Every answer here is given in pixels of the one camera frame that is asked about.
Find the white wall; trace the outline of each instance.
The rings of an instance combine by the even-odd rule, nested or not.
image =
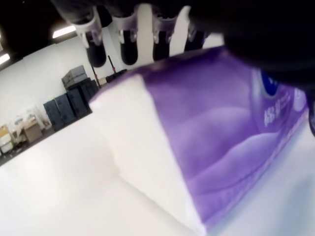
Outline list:
[[[170,43],[170,56],[181,54],[184,52],[184,47],[187,38],[188,31],[188,12],[189,7],[184,7],[180,12],[175,31]],[[110,36],[112,37],[114,47],[119,55],[120,44],[115,33],[113,24],[108,26]],[[126,69],[136,68],[142,65],[153,63],[153,35],[152,35],[152,11],[149,4],[142,4],[138,9],[138,61],[134,65],[125,65],[122,60],[121,64]],[[203,48],[210,48],[223,45],[223,38],[220,34],[211,34],[205,41]]]
[[[103,41],[116,70],[121,61],[107,28]],[[27,108],[36,105],[47,118],[43,104],[65,93],[61,78],[72,68],[83,65],[87,76],[94,79],[86,50],[78,37],[50,45],[0,71],[0,125],[12,121]],[[109,60],[96,68],[98,78],[113,74]]]
[[[35,103],[30,90],[23,61],[0,72],[0,126]]]

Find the blue logo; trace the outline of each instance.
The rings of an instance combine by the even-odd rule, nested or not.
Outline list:
[[[277,93],[279,83],[269,78],[265,73],[261,73],[262,83],[264,84],[266,93],[270,96],[274,96]]]

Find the fluorescent light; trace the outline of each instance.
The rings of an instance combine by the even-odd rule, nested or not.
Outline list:
[[[54,32],[53,34],[53,38],[57,38],[61,35],[64,35],[64,34],[67,34],[67,33],[71,33],[71,32],[74,32],[75,31],[75,27],[74,26],[68,26],[66,28],[63,28],[63,29],[60,29],[60,30],[57,30]]]
[[[4,54],[2,57],[0,57],[0,64],[6,62],[9,59],[10,59],[9,54]]]

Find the white table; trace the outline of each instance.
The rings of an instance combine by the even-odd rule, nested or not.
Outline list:
[[[305,126],[210,235],[314,235],[314,189],[315,139]],[[193,234],[118,177],[92,114],[0,167],[0,235]]]

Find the ceiling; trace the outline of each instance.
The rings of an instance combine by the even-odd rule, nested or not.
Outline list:
[[[103,27],[111,23],[111,17],[104,7],[97,8]],[[0,43],[11,60],[0,65],[0,70],[23,57],[50,44],[74,37],[75,32],[52,39],[55,30],[66,27],[50,0],[9,0],[0,10]]]

